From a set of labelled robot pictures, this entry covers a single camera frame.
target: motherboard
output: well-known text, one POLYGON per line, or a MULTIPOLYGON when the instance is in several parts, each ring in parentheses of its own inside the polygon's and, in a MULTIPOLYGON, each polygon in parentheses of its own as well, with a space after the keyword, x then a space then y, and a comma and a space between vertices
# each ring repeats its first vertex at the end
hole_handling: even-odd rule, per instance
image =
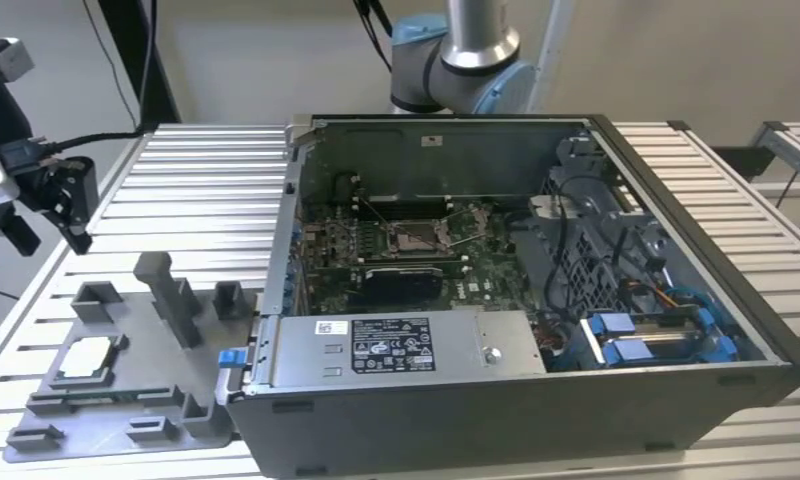
POLYGON ((481 199, 354 200, 306 212, 309 314, 537 308, 510 240, 520 212, 481 199))

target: warning label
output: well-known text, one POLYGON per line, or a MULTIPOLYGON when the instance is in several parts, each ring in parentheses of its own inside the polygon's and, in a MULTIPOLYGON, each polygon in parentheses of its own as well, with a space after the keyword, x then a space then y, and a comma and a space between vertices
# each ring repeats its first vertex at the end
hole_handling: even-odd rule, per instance
POLYGON ((429 319, 353 320, 351 369, 355 373, 434 371, 429 319))

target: blue latch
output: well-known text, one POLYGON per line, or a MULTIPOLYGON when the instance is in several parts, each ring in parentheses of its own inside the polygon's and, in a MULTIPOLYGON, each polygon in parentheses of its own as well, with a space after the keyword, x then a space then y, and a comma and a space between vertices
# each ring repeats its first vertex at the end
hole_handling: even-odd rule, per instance
POLYGON ((596 313, 589 318, 589 329, 593 335, 626 335, 634 333, 634 322, 626 313, 596 313))
POLYGON ((702 353, 701 357, 708 363, 725 363, 734 361, 737 355, 737 347, 729 337, 721 335, 714 340, 713 349, 710 352, 702 353))
POLYGON ((246 366, 246 348, 229 348, 218 352, 218 368, 242 368, 246 366))
POLYGON ((698 323, 705 329, 705 331, 710 330, 714 326, 714 317, 710 315, 710 312, 706 308, 700 308, 697 313, 698 323))

